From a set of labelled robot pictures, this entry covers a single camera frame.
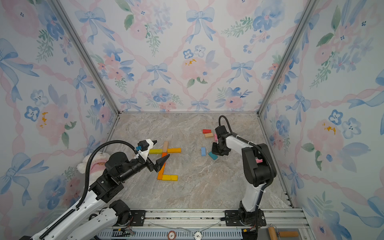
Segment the natural wood block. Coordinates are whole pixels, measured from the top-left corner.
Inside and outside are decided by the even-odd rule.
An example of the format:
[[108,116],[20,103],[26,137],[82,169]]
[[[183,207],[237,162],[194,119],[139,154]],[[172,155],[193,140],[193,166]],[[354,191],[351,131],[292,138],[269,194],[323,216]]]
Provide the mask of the natural wood block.
[[169,147],[169,142],[168,141],[164,141],[163,153],[167,153],[168,152],[168,147]]

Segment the yellow long block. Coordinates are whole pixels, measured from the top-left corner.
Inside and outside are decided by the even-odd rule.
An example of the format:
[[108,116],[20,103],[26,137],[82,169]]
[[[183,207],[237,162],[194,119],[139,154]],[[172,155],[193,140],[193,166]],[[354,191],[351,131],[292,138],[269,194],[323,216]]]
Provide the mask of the yellow long block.
[[178,176],[177,175],[163,175],[162,181],[178,181]]

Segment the orange small block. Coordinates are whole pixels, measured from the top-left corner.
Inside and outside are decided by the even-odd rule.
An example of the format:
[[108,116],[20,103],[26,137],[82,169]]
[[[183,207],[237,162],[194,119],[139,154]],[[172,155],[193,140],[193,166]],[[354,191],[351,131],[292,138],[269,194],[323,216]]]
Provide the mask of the orange small block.
[[163,179],[163,175],[164,175],[164,169],[161,169],[161,170],[158,172],[158,177],[157,177],[157,179],[158,179],[158,180],[162,180],[162,179]]

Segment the light blue block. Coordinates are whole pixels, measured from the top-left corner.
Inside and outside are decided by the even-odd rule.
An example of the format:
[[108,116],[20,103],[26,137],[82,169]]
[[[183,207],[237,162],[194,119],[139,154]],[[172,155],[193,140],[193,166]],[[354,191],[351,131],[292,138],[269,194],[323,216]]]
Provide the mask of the light blue block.
[[201,156],[204,157],[204,156],[206,156],[206,154],[207,154],[206,148],[201,147]]

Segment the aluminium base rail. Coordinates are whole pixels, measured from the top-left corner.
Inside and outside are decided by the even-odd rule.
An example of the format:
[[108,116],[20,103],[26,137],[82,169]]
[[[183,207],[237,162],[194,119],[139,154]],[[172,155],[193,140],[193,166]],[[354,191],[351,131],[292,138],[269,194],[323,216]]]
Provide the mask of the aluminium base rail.
[[125,226],[109,227],[98,240],[270,240],[268,227],[297,231],[298,238],[313,240],[314,234],[302,209],[260,209],[258,225],[245,226],[237,209],[132,209]]

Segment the amber yellow block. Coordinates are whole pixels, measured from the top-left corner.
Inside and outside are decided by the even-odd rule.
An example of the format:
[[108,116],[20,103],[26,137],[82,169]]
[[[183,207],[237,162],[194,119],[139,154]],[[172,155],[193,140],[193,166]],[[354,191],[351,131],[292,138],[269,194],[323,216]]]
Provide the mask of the amber yellow block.
[[181,152],[182,152],[182,149],[181,149],[181,148],[171,148],[171,149],[167,149],[167,153],[168,153],[168,154],[181,153]]

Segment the white plush bear pink shirt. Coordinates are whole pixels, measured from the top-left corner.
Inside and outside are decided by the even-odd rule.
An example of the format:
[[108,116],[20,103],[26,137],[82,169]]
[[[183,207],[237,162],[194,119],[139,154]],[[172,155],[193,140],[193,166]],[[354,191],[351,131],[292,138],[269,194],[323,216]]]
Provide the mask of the white plush bear pink shirt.
[[[81,174],[84,174],[86,172],[86,166],[90,156],[91,154],[85,156],[82,162],[77,165],[77,170]],[[105,164],[109,160],[109,158],[110,155],[108,153],[96,153],[91,163],[90,177],[100,177],[106,169]]]

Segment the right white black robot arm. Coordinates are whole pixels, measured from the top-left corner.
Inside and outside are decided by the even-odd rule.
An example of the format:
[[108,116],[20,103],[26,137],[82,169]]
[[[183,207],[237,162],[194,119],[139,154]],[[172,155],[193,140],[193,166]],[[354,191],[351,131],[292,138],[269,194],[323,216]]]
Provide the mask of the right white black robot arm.
[[212,146],[214,155],[227,156],[230,152],[236,152],[242,157],[243,172],[248,185],[240,202],[239,220],[245,226],[256,227],[263,194],[277,176],[270,150],[264,143],[254,144],[228,132],[225,126],[218,126],[215,132],[218,140]]

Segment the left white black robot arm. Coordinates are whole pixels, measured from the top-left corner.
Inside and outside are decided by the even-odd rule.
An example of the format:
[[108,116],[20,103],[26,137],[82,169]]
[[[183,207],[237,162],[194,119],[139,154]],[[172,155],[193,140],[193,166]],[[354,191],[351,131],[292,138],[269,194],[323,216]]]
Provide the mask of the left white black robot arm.
[[[81,198],[53,223],[33,236],[23,240],[89,240],[107,227],[125,224],[131,217],[130,208],[121,200],[110,201],[124,188],[124,183],[143,169],[159,172],[169,154],[153,162],[150,150],[157,143],[150,139],[140,141],[137,147],[123,140],[112,140],[98,146],[86,164],[85,185]],[[96,154],[103,148],[122,144],[135,154],[129,160],[123,152],[114,153],[106,162],[106,169],[93,183],[90,182],[91,165]]]

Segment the teal block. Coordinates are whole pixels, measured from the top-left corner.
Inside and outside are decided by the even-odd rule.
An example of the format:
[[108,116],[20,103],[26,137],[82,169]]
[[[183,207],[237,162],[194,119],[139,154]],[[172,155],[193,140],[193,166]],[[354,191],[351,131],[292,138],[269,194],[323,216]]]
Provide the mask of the teal block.
[[209,152],[209,156],[213,159],[213,160],[217,160],[218,159],[218,156],[213,154],[212,152]]

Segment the lime yellow block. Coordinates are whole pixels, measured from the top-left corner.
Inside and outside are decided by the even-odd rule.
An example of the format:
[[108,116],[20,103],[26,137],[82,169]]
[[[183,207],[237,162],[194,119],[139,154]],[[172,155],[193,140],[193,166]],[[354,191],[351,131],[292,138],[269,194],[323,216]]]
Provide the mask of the lime yellow block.
[[162,153],[163,153],[162,149],[151,149],[150,150],[150,154],[157,155],[157,154],[162,154]]

